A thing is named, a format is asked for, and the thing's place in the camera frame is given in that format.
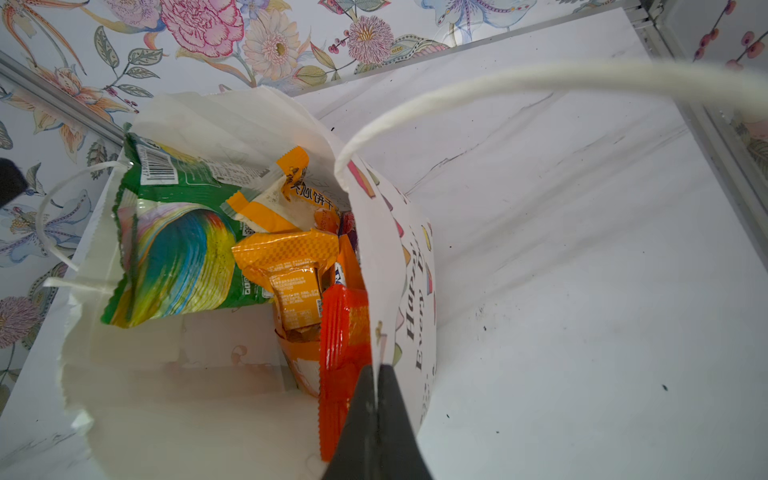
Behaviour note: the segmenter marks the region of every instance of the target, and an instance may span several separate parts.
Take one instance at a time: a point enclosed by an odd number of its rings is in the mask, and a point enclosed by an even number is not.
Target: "marble surface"
[[[345,140],[440,85],[581,58],[646,54],[615,9],[297,100]],[[768,274],[671,101],[493,98],[362,156],[434,229],[435,479],[764,476]],[[55,385],[62,302],[0,418],[0,478],[103,478]]]

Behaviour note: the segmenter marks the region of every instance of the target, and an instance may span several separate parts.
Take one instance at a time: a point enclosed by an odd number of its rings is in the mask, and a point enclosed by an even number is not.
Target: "floral wallpaper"
[[[110,119],[112,101],[84,87],[74,71],[41,74]],[[35,342],[56,289],[42,286],[67,267],[46,252],[35,232],[35,216],[46,190],[83,167],[117,159],[119,147],[72,120],[60,118],[50,105],[0,76],[0,156],[25,174],[28,189],[0,207],[0,412]],[[106,183],[104,171],[75,180],[55,195],[45,211],[45,234],[73,253],[93,206]]]
[[[691,61],[768,73],[765,0],[678,0],[665,23]],[[727,113],[768,185],[768,118]]]
[[[105,121],[160,92],[340,78],[613,0],[5,0],[2,50]],[[62,138],[69,127],[61,128]],[[73,155],[77,135],[65,140]]]

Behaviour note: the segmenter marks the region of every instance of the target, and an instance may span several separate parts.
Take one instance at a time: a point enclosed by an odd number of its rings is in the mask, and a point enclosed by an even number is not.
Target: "white rope handle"
[[[43,203],[40,205],[40,208],[38,209],[38,214],[35,217],[35,231],[38,235],[38,239],[40,240],[40,243],[42,243],[43,247],[51,252],[54,257],[58,258],[64,264],[66,264],[69,268],[73,269],[75,272],[77,272],[78,266],[74,264],[72,260],[69,260],[66,255],[64,255],[61,250],[57,246],[53,244],[50,238],[48,238],[48,235],[45,234],[44,229],[44,223],[43,223],[43,214],[45,212],[45,208],[48,206],[48,204],[51,202],[51,199],[54,195],[58,193],[59,190],[61,190],[66,184],[73,181],[75,178],[80,177],[81,175],[89,174],[91,172],[99,171],[99,170],[106,170],[108,168],[117,168],[120,170],[127,170],[127,165],[122,164],[119,161],[108,161],[104,162],[102,164],[97,164],[92,167],[88,167],[84,170],[80,170],[76,174],[72,175],[71,177],[64,179],[57,183],[45,197],[43,197]]]
[[[361,128],[347,142],[334,165],[339,185],[353,153],[373,138],[407,121],[450,110],[492,95],[521,91],[609,90],[658,94],[676,100],[716,104],[768,117],[768,81],[757,74],[673,61],[559,63],[513,68],[473,78],[419,95]]]

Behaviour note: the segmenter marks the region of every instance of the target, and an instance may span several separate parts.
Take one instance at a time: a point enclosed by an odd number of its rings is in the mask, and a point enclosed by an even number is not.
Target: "paper bag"
[[[374,371],[392,363],[415,432],[435,377],[432,226],[395,186],[354,157],[333,175],[343,146],[286,95],[269,89],[154,99],[134,133],[212,161],[269,167],[299,145],[305,182],[357,225],[369,297]],[[272,306],[100,323],[122,276],[115,171],[81,245],[71,330],[61,354],[68,407],[79,412],[95,459],[111,478],[319,478],[318,405],[299,391],[273,331]]]

